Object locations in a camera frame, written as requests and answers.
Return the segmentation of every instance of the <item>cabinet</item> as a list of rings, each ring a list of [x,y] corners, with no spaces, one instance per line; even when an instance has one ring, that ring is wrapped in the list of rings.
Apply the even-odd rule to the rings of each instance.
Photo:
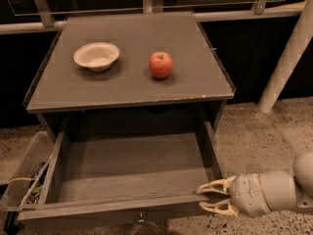
[[[72,60],[115,44],[109,70]],[[174,72],[151,78],[167,51]],[[19,221],[52,230],[203,214],[195,194],[226,177],[214,131],[234,87],[190,12],[69,17],[25,99],[55,143],[38,204]]]

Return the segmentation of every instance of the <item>white bowl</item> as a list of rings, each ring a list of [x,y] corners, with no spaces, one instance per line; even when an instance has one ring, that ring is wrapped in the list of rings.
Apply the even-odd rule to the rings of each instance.
[[[118,58],[118,48],[110,43],[91,43],[84,45],[74,54],[74,61],[91,71],[103,71],[108,69]]]

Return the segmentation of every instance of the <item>drawer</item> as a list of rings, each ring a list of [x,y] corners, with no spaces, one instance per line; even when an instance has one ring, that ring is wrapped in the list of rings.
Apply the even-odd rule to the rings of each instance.
[[[202,103],[71,113],[19,221],[51,231],[204,214],[195,190],[226,176]]]

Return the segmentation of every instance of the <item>red apple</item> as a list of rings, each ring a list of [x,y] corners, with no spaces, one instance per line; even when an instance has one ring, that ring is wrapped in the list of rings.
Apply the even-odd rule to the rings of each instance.
[[[155,52],[149,58],[149,70],[153,77],[165,79],[173,71],[173,59],[166,52]]]

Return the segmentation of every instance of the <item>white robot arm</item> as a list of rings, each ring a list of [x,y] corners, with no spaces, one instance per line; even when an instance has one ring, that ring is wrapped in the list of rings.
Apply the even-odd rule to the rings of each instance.
[[[230,197],[215,204],[201,202],[201,207],[209,212],[240,212],[250,217],[276,211],[313,213],[313,152],[295,159],[293,173],[285,169],[232,176],[204,184],[196,191],[212,192]]]

